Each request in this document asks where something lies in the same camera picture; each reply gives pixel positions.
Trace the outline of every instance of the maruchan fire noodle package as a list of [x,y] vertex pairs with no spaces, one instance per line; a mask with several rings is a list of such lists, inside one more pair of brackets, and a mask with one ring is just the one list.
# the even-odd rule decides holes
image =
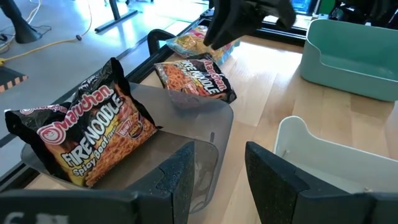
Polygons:
[[72,102],[7,111],[6,124],[52,175],[85,187],[157,131],[115,58],[79,86]]
[[185,34],[166,40],[166,44],[183,58],[209,53],[218,65],[222,65],[241,42],[239,39],[234,40],[218,50],[213,50],[203,44],[207,30],[207,26],[197,26]]
[[236,99],[228,79],[208,53],[187,60],[157,63],[155,70],[168,90],[220,99],[227,103]]

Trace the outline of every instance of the mint green container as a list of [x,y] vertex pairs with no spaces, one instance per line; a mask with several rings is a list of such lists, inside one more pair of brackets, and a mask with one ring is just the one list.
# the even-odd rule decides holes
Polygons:
[[378,100],[398,100],[398,30],[312,21],[300,73],[317,84]]

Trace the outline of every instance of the wooden tabletop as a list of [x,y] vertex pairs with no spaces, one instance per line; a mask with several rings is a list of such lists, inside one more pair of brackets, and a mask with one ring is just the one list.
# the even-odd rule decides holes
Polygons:
[[[231,103],[233,127],[214,197],[204,210],[190,215],[189,223],[260,223],[244,146],[255,141],[272,150],[278,125],[287,116],[303,118],[320,138],[398,159],[398,106],[303,80],[301,56],[301,47],[243,37],[221,66],[238,96]],[[155,73],[142,84],[162,86]],[[42,175],[27,188],[63,189]]]

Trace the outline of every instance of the black and orange floor mat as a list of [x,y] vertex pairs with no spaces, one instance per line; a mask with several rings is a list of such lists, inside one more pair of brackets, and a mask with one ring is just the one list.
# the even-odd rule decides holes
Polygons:
[[27,80],[27,76],[6,67],[0,67],[0,93]]

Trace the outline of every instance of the gray floor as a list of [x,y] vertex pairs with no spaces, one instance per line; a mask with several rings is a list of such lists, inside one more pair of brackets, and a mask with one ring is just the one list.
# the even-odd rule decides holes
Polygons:
[[[15,0],[24,17],[27,17],[35,4],[29,0]],[[102,0],[89,0],[93,14],[93,25],[83,41],[60,44],[35,52],[25,57],[6,62],[5,66],[29,76],[29,79],[0,94],[0,110],[32,108],[48,105],[92,75],[110,57],[116,57],[144,38],[152,29],[165,29],[178,34],[195,20],[207,6],[191,1],[155,0],[132,2],[129,6],[138,9],[139,14],[118,24],[103,34],[95,34],[94,28],[112,19],[109,7]],[[175,10],[184,5],[187,11]],[[121,13],[128,9],[120,4]],[[33,26],[52,26],[52,30],[40,40],[30,44],[11,45],[1,58],[12,57],[51,42],[70,39],[83,33],[90,23],[87,0],[43,0],[40,11],[32,21]],[[0,29],[11,22],[0,14]],[[4,32],[12,34],[12,27]],[[149,56],[147,43],[125,56],[121,63],[126,74]],[[4,124],[4,114],[0,113],[0,138],[8,133]],[[18,138],[0,148],[0,176],[20,161],[24,143]]]

